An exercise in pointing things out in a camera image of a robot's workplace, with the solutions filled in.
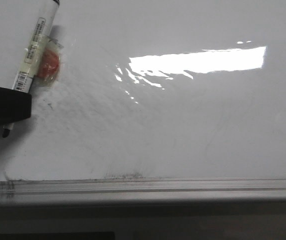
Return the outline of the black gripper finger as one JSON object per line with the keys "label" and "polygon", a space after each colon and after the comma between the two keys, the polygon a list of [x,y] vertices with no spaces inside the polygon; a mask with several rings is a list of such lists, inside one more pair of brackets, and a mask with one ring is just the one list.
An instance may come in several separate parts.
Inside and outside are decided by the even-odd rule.
{"label": "black gripper finger", "polygon": [[32,95],[0,87],[0,126],[31,117]]}

